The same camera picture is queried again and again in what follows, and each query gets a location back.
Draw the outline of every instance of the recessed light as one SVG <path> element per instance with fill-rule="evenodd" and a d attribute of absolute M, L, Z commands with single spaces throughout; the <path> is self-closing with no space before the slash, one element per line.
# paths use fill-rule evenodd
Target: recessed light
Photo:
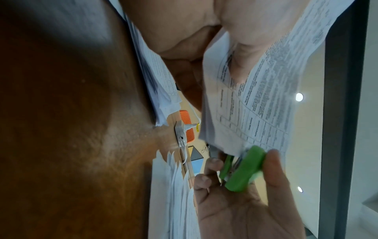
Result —
<path fill-rule="evenodd" d="M 296 96 L 295 96 L 295 100 L 296 101 L 302 101 L 303 100 L 303 95 L 301 93 L 298 93 Z"/>

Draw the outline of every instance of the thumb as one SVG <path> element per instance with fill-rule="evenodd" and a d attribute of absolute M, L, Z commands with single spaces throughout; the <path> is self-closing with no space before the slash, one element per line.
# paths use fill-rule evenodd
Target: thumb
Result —
<path fill-rule="evenodd" d="M 302 233 L 302 220 L 296 209 L 290 184 L 281 167 L 280 154 L 270 150 L 263 164 L 267 185 L 269 211 L 284 229 L 291 233 Z"/>
<path fill-rule="evenodd" d="M 230 75 L 236 83 L 246 82 L 249 73 L 268 48 L 237 44 L 230 66 Z"/>

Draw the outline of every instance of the wooden table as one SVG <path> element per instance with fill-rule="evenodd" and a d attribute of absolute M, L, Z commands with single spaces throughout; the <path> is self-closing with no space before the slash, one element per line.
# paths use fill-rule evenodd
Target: wooden table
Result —
<path fill-rule="evenodd" d="M 125 25 L 102 0 L 0 3 L 0 237 L 146 238 L 154 127 Z"/>

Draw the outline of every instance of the paper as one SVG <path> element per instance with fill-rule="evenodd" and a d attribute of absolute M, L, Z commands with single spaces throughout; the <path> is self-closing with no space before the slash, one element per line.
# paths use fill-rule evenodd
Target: paper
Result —
<path fill-rule="evenodd" d="M 168 153 L 165 162 L 157 151 L 152 161 L 148 239 L 200 239 L 193 199 L 189 174 L 183 179 L 173 154 Z"/>
<path fill-rule="evenodd" d="M 123 12 L 119 1 L 109 1 L 129 26 L 139 66 L 156 116 L 156 126 L 168 125 L 167 117 L 181 109 L 182 100 L 174 79 L 161 57 L 148 48 L 139 30 Z"/>
<path fill-rule="evenodd" d="M 235 156 L 252 145 L 276 148 L 284 164 L 307 59 L 352 2 L 312 0 L 293 30 L 261 57 L 245 84 L 236 85 L 230 77 L 228 64 L 236 45 L 221 30 L 204 55 L 200 139 Z"/>

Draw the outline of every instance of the hand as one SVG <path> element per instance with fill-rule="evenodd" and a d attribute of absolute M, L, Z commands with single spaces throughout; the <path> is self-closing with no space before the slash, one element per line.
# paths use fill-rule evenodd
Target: hand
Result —
<path fill-rule="evenodd" d="M 223 26 L 237 42 L 230 74 L 245 82 L 265 51 L 289 32 L 309 0 L 120 0 L 184 96 L 201 110 L 202 58 Z"/>
<path fill-rule="evenodd" d="M 269 205 L 251 185 L 242 193 L 220 185 L 216 172 L 223 162 L 208 159 L 204 174 L 194 181 L 202 239 L 304 239 L 302 220 L 276 150 L 268 152 L 263 173 Z"/>

